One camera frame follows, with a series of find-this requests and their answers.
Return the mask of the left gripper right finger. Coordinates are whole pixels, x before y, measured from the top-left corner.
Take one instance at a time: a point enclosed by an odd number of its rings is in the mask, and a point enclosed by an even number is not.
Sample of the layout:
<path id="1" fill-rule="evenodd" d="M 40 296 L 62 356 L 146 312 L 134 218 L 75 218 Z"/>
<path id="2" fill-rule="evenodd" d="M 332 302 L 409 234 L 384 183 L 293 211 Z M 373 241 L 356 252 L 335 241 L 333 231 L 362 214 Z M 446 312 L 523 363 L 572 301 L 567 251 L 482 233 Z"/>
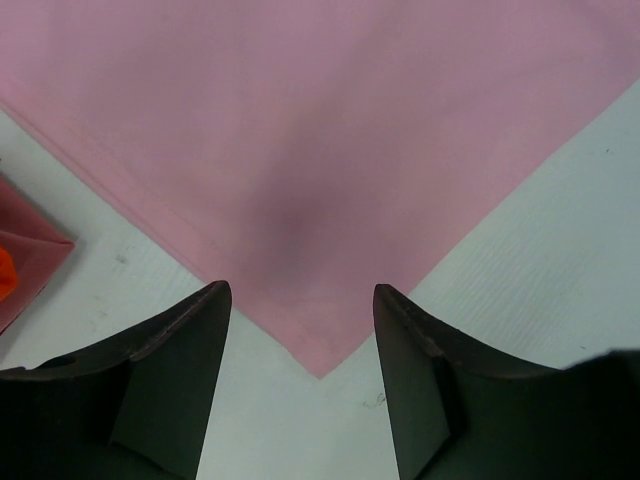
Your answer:
<path id="1" fill-rule="evenodd" d="M 497 350 L 388 284 L 374 328 L 403 479 L 635 479 L 639 354 L 553 369 Z"/>

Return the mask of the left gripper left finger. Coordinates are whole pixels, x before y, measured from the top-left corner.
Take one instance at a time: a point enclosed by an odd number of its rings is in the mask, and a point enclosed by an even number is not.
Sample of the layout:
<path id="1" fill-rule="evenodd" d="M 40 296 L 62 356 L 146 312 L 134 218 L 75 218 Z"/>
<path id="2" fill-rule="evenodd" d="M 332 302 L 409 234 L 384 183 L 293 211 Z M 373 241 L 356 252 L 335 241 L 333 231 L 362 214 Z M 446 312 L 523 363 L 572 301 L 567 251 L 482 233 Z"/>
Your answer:
<path id="1" fill-rule="evenodd" d="M 193 479 L 227 339 L 213 282 L 88 347 L 1 374 L 5 479 Z"/>

